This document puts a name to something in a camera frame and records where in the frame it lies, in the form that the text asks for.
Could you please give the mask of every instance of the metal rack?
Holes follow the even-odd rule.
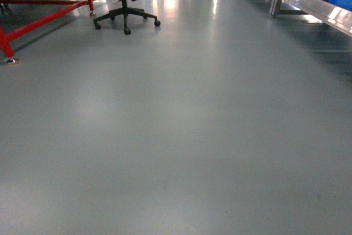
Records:
[[[93,1],[95,0],[83,0],[83,1],[38,1],[38,0],[0,0],[0,4],[4,4],[5,7],[8,4],[48,4],[48,5],[67,5],[67,7],[50,14],[44,18],[41,18],[35,22],[29,23],[20,29],[14,30],[10,33],[5,34],[5,32],[0,27],[0,49],[3,51],[5,56],[8,58],[7,64],[16,64],[18,61],[14,58],[15,53],[10,45],[10,42],[55,20],[65,14],[77,9],[83,5],[88,5],[90,8],[90,15],[95,15]]]
[[[282,1],[299,10],[281,10]],[[352,37],[352,12],[324,0],[273,0],[270,15],[275,17],[279,14],[310,14]]]

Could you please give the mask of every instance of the chair base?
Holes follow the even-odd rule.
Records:
[[[131,30],[127,27],[127,17],[128,17],[129,14],[141,16],[144,19],[152,18],[152,19],[155,20],[154,25],[156,27],[160,26],[160,21],[158,20],[157,16],[149,14],[149,13],[145,13],[144,9],[141,9],[141,8],[129,8],[129,7],[127,7],[127,0],[120,0],[120,1],[122,2],[122,7],[121,8],[110,10],[108,14],[103,15],[103,16],[93,20],[95,28],[97,30],[101,29],[101,25],[98,23],[98,21],[101,21],[101,20],[104,20],[104,19],[114,20],[116,16],[123,15],[124,33],[126,35],[129,35],[129,34],[131,34]]]

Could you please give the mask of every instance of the gray epoxy floor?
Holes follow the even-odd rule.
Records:
[[[352,40],[268,0],[129,5],[161,27],[83,7],[13,42],[0,234],[351,234]]]

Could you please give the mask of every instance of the stainless steel shelf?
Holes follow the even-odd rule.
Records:
[[[323,0],[275,0],[271,8],[272,17],[280,14],[279,6],[281,1],[285,1],[303,12],[315,16],[324,23],[352,37],[352,12]]]

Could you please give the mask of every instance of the metal leg foot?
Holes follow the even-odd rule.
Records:
[[[16,58],[11,58],[6,61],[6,65],[9,65],[9,66],[16,65],[16,64],[19,64],[19,60]]]

